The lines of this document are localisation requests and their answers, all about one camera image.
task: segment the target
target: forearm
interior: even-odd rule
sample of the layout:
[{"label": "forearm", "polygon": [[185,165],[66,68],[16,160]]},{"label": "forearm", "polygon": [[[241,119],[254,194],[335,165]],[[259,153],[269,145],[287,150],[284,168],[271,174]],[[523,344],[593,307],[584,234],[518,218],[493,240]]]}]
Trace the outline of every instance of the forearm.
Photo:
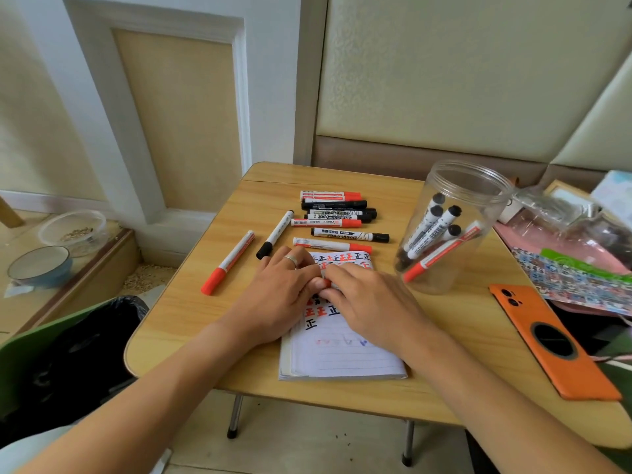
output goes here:
[{"label": "forearm", "polygon": [[250,348],[215,323],[87,416],[20,473],[149,472],[219,377]]},{"label": "forearm", "polygon": [[423,326],[415,338],[405,348],[405,361],[428,380],[503,474],[622,473],[445,332]]}]

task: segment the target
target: beige wall panel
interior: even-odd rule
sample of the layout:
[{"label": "beige wall panel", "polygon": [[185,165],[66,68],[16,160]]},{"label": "beige wall panel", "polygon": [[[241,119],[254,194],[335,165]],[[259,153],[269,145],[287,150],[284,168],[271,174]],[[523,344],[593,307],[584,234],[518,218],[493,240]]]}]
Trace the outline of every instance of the beige wall panel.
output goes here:
[{"label": "beige wall panel", "polygon": [[555,157],[630,51],[630,0],[330,0],[317,134]]},{"label": "beige wall panel", "polygon": [[165,204],[219,211],[241,179],[232,47],[114,35]]},{"label": "beige wall panel", "polygon": [[106,199],[13,0],[0,0],[0,190]]},{"label": "beige wall panel", "polygon": [[553,163],[632,171],[632,55]]}]

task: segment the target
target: hand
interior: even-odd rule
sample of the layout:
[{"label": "hand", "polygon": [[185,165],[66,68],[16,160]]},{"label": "hand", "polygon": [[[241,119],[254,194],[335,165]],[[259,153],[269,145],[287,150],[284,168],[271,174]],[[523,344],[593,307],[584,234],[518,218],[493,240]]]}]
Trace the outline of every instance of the hand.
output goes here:
[{"label": "hand", "polygon": [[340,290],[329,287],[319,295],[334,303],[355,332],[404,357],[409,334],[432,326],[413,295],[397,278],[353,263],[330,265],[325,277]]},{"label": "hand", "polygon": [[243,334],[252,347],[272,342],[296,324],[309,298],[330,285],[305,248],[283,246],[259,262],[252,282],[219,322]]}]

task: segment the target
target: lined notebook page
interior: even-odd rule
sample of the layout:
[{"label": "lined notebook page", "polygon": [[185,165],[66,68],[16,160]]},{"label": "lined notebook page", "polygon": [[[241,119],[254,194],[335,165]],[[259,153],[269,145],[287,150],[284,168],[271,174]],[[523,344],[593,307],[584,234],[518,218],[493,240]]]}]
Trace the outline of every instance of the lined notebook page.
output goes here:
[{"label": "lined notebook page", "polygon": [[[363,251],[312,253],[324,269],[327,264],[353,262],[371,269]],[[374,346],[347,324],[327,300],[315,295],[301,322],[291,331],[292,371],[309,377],[406,377],[404,363]]]}]

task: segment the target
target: orange phone case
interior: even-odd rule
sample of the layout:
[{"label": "orange phone case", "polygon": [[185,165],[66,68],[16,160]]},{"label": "orange phone case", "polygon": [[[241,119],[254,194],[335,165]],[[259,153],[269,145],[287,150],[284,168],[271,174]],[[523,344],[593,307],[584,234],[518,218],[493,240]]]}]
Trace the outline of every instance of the orange phone case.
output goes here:
[{"label": "orange phone case", "polygon": [[620,401],[622,396],[531,286],[492,284],[500,303],[563,399]]}]

